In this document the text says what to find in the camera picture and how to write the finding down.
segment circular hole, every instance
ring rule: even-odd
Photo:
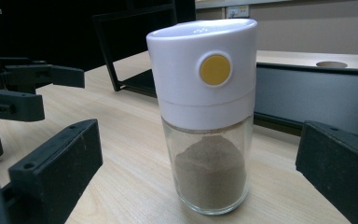
[[[32,169],[34,168],[34,164],[31,162],[25,163],[25,165],[23,166],[24,169],[28,170],[28,169]]]
[[[341,62],[319,62],[316,63],[318,67],[331,67],[331,68],[346,68],[347,64]]]

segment transparent glass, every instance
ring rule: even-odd
[[[176,191],[191,209],[220,215],[238,207],[249,190],[253,116],[209,131],[163,120]]]

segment light wood tabletop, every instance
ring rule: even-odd
[[[257,60],[310,65],[310,56],[259,51]],[[315,55],[311,63],[331,61],[333,56],[325,57]],[[150,61],[145,52],[116,66],[122,79],[150,68]],[[114,92],[105,66],[86,73],[85,89],[48,85],[37,93],[43,96],[44,120],[0,120],[5,151],[0,186],[9,181],[7,168],[54,134],[73,123],[97,119],[103,166],[67,223],[349,223],[296,171],[297,136],[254,126],[247,198],[231,213],[205,216],[187,208],[175,191],[157,99]]]

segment glass base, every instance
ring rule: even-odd
[[[222,215],[228,212],[231,212],[232,210],[236,209],[238,206],[240,206],[240,204],[243,202],[243,200],[245,200],[246,195],[249,192],[249,188],[250,188],[250,180],[248,179],[245,183],[245,188],[243,190],[243,194],[242,196],[232,205],[224,207],[224,208],[219,208],[219,209],[203,209],[200,207],[197,207],[196,205],[188,202],[185,198],[182,197],[182,195],[179,194],[180,199],[188,206],[190,207],[192,210],[203,214],[203,215],[208,215],[208,216],[218,216],[218,215]]]

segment brown powder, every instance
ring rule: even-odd
[[[178,154],[174,161],[179,192],[201,209],[234,204],[245,185],[244,157],[222,136],[207,136]]]

